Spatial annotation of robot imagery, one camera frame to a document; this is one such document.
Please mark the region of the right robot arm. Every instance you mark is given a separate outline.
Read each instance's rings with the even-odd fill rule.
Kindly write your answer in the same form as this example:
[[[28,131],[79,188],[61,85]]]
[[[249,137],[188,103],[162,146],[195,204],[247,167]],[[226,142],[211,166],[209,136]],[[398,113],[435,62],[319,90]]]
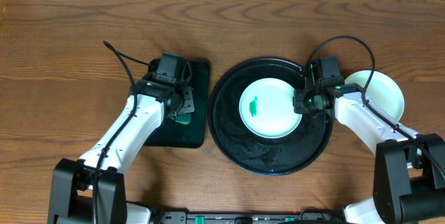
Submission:
[[[419,134],[394,120],[357,84],[296,89],[295,113],[326,113],[347,126],[374,153],[373,207],[363,202],[345,217],[416,223],[444,216],[444,139]]]

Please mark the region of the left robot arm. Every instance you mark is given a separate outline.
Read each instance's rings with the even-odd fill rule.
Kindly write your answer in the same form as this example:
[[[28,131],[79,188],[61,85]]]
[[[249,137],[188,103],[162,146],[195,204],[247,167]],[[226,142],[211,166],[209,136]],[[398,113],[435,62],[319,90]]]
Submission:
[[[141,79],[102,138],[78,160],[54,168],[48,223],[148,223],[148,207],[127,201],[124,178],[165,118],[194,110],[190,86]]]

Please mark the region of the green sponge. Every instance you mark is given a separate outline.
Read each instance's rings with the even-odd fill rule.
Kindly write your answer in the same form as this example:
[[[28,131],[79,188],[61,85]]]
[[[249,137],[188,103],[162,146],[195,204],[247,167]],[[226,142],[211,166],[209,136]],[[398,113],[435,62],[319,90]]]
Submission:
[[[177,115],[175,121],[182,125],[188,125],[191,121],[191,115],[189,113],[183,115]]]

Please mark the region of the light green plate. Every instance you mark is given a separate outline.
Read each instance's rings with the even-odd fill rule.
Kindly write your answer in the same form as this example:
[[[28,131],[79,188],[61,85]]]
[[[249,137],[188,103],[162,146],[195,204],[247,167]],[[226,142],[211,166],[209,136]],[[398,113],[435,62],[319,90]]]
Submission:
[[[399,124],[405,108],[403,94],[385,74],[363,70],[346,79],[353,91],[334,100],[334,117],[359,133],[361,130],[388,129]]]
[[[294,88],[276,78],[259,79],[241,94],[238,110],[243,124],[263,138],[281,138],[294,131],[302,115],[294,112]]]

